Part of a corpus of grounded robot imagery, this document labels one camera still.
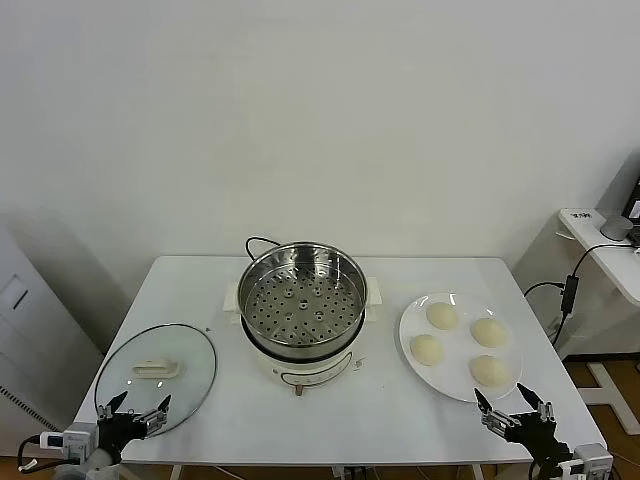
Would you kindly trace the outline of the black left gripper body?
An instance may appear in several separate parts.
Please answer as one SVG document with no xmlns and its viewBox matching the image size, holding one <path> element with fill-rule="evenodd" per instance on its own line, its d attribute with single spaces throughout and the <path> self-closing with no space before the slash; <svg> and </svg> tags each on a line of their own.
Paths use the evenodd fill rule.
<svg viewBox="0 0 640 480">
<path fill-rule="evenodd" d="M 97 420 L 98 447 L 111 453 L 121 453 L 133 440 L 147 436 L 145 416 L 135 413 L 100 414 Z"/>
</svg>

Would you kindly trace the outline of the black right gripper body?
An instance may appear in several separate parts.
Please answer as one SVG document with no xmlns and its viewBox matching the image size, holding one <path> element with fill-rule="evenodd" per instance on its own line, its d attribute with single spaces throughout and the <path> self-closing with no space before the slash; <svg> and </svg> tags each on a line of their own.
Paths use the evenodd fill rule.
<svg viewBox="0 0 640 480">
<path fill-rule="evenodd" d="M 560 463 L 572 459 L 566 443 L 555 438 L 556 422 L 538 411 L 505 415 L 493 411 L 492 432 L 508 443 L 522 445 L 537 463 Z"/>
</svg>

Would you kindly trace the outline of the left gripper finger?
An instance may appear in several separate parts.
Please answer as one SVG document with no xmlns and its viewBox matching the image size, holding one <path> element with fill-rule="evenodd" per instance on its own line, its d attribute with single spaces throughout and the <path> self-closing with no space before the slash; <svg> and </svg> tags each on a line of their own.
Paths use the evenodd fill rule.
<svg viewBox="0 0 640 480">
<path fill-rule="evenodd" d="M 97 407 L 97 414 L 99 419 L 110 419 L 114 414 L 118 412 L 118 409 L 124 402 L 128 395 L 127 391 L 122 392 L 119 395 L 111 398 L 105 405 L 99 405 Z"/>
<path fill-rule="evenodd" d="M 166 425 L 170 402 L 171 396 L 167 395 L 155 409 L 137 416 L 137 422 L 145 427 L 147 433 L 156 433 Z"/>
</svg>

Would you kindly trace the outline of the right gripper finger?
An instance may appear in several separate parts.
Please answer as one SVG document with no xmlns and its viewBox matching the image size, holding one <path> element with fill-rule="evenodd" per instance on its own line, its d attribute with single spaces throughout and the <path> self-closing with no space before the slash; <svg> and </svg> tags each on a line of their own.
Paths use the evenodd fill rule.
<svg viewBox="0 0 640 480">
<path fill-rule="evenodd" d="M 521 383 L 517 384 L 517 389 L 523 399 L 539 414 L 542 422 L 555 420 L 553 406 L 550 402 L 544 402 L 533 390 Z"/>
<path fill-rule="evenodd" d="M 481 423 L 488 430 L 503 430 L 504 422 L 499 412 L 493 409 L 483 393 L 477 388 L 474 389 L 477 406 L 481 412 Z"/>
</svg>

